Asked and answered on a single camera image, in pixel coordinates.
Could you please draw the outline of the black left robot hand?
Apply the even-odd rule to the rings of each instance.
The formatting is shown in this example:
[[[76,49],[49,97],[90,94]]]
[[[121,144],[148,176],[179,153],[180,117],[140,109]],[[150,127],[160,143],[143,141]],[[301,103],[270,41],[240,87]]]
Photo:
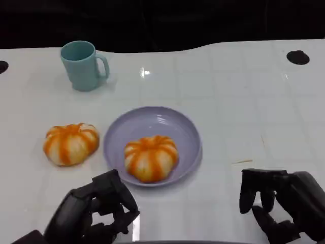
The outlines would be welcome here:
[[[47,243],[113,243],[140,214],[134,197],[110,170],[70,190],[44,232]]]

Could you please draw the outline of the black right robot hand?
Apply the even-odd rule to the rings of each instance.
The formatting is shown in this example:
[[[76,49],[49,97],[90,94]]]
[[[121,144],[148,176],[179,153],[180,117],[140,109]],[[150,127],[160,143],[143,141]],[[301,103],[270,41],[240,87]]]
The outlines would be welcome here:
[[[271,217],[275,201],[291,221],[277,223]],[[253,212],[269,243],[289,243],[301,233],[324,243],[324,190],[307,171],[243,169],[239,210]]]

